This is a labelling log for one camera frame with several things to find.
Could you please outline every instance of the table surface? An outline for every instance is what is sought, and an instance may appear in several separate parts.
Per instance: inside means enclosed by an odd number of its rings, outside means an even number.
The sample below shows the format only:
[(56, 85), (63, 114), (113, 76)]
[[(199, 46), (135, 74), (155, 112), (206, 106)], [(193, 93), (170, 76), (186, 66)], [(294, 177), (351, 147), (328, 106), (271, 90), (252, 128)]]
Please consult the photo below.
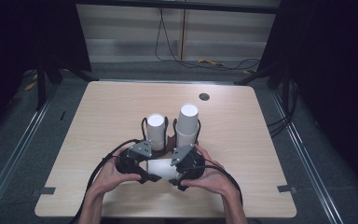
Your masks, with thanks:
[[(208, 101), (199, 98), (210, 95)], [(237, 180), (247, 217), (294, 217), (296, 207), (250, 87), (207, 84), (91, 82), (80, 102), (35, 213), (72, 217), (101, 158), (119, 144), (142, 139), (141, 121), (159, 113), (172, 122), (182, 105), (199, 108), (200, 146)], [(223, 217), (221, 197), (203, 189), (180, 191), (168, 181), (126, 182), (103, 199), (104, 217)]]

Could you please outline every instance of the human hand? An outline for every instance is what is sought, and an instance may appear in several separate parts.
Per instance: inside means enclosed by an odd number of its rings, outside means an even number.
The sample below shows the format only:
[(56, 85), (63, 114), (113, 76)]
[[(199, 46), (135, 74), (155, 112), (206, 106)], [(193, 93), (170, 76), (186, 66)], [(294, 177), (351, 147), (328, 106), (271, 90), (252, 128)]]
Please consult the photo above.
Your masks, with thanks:
[[(204, 157), (205, 165), (219, 166), (224, 169), (224, 166), (218, 161), (213, 161), (208, 152), (195, 145), (197, 151)], [(228, 178), (220, 171), (213, 168), (206, 168), (203, 175), (199, 179), (185, 179), (182, 180), (181, 185), (188, 187), (198, 187), (206, 189), (211, 193), (217, 193), (221, 195), (226, 195), (229, 192), (237, 192), (234, 185), (228, 180)]]
[(98, 194), (105, 194), (115, 189), (119, 184), (125, 181), (140, 180), (141, 176), (137, 174), (122, 174), (116, 168), (118, 163), (118, 155), (126, 148), (122, 147), (113, 154), (113, 158), (106, 162), (106, 164), (98, 173), (90, 189)]

